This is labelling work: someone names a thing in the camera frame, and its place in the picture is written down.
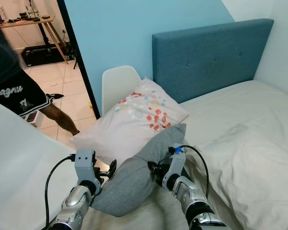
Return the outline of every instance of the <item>gray shirt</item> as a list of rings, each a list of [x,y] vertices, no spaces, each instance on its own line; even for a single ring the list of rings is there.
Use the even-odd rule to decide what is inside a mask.
[[[13,51],[0,29],[0,83],[21,71],[17,54]]]

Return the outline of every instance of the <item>person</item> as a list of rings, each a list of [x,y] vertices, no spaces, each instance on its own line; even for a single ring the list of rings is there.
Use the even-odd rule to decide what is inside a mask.
[[[71,118],[57,108],[39,85],[22,70],[0,29],[0,104],[19,116],[36,110],[56,121],[60,127],[76,135],[80,131]]]

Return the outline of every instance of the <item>pillowcase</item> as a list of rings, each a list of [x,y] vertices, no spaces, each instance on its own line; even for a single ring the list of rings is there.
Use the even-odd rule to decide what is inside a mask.
[[[71,139],[79,149],[93,149],[106,164],[120,166],[156,134],[180,123],[188,113],[156,83],[140,82],[134,92],[109,110],[93,126]]]
[[[288,230],[288,152],[241,124],[201,150],[212,187],[246,230]]]
[[[165,129],[153,137],[141,151],[127,159],[95,196],[91,207],[121,217],[139,207],[157,185],[147,162],[160,163],[168,155],[168,147],[183,143],[186,125]]]

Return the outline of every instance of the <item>blue wall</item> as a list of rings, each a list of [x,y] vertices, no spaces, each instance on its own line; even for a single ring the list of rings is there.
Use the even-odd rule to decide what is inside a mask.
[[[103,71],[131,65],[152,79],[154,33],[233,22],[221,0],[65,0],[101,113]]]

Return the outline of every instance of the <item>black shorts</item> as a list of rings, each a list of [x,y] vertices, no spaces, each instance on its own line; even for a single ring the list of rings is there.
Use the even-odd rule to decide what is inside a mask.
[[[23,70],[0,84],[0,104],[19,116],[50,105],[50,99]]]

